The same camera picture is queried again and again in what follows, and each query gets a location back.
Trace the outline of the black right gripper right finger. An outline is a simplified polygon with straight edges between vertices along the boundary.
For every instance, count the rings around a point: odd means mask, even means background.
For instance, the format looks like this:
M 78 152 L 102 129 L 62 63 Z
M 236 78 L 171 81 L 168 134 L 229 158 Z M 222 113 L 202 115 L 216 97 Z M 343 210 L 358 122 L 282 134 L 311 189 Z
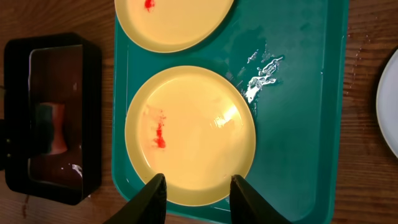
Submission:
M 240 175 L 231 177 L 229 205 L 232 224 L 290 224 Z

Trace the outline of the black water basin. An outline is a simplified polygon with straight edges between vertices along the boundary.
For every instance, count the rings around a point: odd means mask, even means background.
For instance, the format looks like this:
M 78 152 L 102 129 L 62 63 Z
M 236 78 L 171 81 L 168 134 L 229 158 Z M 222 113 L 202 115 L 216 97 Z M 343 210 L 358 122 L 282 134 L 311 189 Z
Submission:
M 22 194 L 76 205 L 101 184 L 102 53 L 75 33 L 4 48 L 1 170 Z

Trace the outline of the orange and green sponge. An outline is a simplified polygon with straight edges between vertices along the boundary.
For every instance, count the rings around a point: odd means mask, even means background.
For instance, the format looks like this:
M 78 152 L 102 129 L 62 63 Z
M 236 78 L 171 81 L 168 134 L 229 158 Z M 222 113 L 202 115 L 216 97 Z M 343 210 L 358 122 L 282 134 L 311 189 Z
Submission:
M 36 106 L 35 141 L 41 154 L 61 154 L 67 151 L 63 136 L 65 105 L 40 103 Z

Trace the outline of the yellow plate with red stain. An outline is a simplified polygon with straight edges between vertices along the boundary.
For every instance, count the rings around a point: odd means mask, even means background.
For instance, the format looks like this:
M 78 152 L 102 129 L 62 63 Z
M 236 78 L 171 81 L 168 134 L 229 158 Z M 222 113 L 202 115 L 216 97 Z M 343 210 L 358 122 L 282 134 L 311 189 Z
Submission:
M 124 33 L 151 52 L 179 52 L 200 43 L 222 23 L 233 0 L 115 0 Z

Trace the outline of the blue plastic tray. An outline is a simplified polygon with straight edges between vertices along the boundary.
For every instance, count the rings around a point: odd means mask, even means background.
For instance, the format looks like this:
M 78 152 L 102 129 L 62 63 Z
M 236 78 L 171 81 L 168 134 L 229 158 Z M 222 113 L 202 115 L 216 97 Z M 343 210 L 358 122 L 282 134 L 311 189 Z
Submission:
M 129 200 L 143 182 L 128 158 L 124 126 L 129 104 L 157 72 L 196 65 L 244 91 L 263 84 L 250 104 L 257 131 L 246 180 L 293 223 L 333 217 L 340 141 L 348 1 L 235 1 L 205 41 L 174 54 L 134 44 L 115 25 L 112 176 Z

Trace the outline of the light blue plate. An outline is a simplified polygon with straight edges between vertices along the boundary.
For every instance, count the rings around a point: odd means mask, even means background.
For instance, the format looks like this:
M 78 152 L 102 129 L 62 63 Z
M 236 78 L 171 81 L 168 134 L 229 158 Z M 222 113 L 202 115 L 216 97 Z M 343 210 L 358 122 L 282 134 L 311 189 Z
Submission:
M 397 157 L 397 50 L 386 63 L 379 80 L 376 114 L 383 138 Z

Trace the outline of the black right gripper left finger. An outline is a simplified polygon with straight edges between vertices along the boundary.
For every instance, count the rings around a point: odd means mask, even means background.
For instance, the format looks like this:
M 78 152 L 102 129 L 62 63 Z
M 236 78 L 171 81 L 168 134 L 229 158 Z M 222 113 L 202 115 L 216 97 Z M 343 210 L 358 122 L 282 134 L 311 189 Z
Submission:
M 167 184 L 163 174 L 156 174 L 120 211 L 104 224 L 164 224 Z

